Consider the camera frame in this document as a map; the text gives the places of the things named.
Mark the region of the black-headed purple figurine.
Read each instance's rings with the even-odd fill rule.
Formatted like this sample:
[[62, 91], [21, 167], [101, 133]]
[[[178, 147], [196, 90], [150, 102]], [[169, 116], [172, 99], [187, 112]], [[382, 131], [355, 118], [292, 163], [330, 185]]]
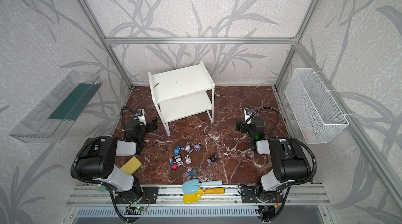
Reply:
[[219, 161], [219, 159], [217, 158], [216, 154], [213, 153], [209, 158], [207, 158], [207, 162], [208, 164], [212, 164]]

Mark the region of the black eared purple figurine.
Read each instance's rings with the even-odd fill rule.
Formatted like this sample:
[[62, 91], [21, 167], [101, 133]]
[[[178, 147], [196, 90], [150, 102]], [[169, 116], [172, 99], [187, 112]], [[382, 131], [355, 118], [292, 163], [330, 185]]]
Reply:
[[194, 149], [195, 151], [200, 151], [201, 148], [202, 148], [202, 145], [201, 145], [200, 143], [193, 144], [193, 149]]

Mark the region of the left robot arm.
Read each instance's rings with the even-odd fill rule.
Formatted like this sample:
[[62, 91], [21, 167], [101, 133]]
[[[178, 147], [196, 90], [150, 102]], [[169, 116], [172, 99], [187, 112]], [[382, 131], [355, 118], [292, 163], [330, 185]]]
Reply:
[[105, 186], [113, 202], [133, 203], [144, 195], [139, 179], [118, 168], [115, 160], [141, 154], [145, 136], [158, 129], [158, 121], [154, 118], [147, 123], [143, 109], [134, 111], [128, 106], [120, 110], [120, 120], [123, 137], [87, 139], [74, 158], [70, 173], [80, 182]]

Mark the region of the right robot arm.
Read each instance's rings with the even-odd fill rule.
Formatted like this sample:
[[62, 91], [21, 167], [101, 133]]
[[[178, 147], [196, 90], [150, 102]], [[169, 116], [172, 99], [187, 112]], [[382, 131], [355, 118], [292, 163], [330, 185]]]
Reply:
[[240, 185], [239, 194], [243, 203], [275, 203], [286, 201], [291, 186], [310, 182], [317, 171], [317, 160], [311, 149], [292, 137], [272, 137], [264, 134], [265, 123], [257, 113], [269, 110], [276, 115], [276, 128], [280, 121], [278, 111], [273, 107], [262, 107], [255, 112], [244, 110], [245, 120], [236, 122], [236, 131], [248, 134], [250, 149], [269, 157], [270, 172], [258, 178], [255, 186]]

